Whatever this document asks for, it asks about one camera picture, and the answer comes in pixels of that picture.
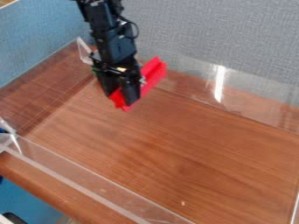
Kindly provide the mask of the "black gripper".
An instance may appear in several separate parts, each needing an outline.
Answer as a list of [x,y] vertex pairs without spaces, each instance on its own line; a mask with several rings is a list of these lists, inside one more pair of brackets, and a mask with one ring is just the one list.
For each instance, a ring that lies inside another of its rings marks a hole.
[[140,99],[140,66],[136,61],[136,33],[132,27],[91,29],[97,52],[89,57],[93,70],[105,96],[111,96],[120,85],[125,105],[131,106]]

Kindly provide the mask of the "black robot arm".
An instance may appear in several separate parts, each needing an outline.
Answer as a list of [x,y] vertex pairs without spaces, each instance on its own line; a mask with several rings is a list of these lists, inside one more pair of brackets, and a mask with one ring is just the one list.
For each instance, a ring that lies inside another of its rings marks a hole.
[[121,16],[121,0],[72,0],[79,6],[97,50],[88,54],[107,96],[117,90],[131,106],[142,97],[142,70],[136,60],[136,23]]

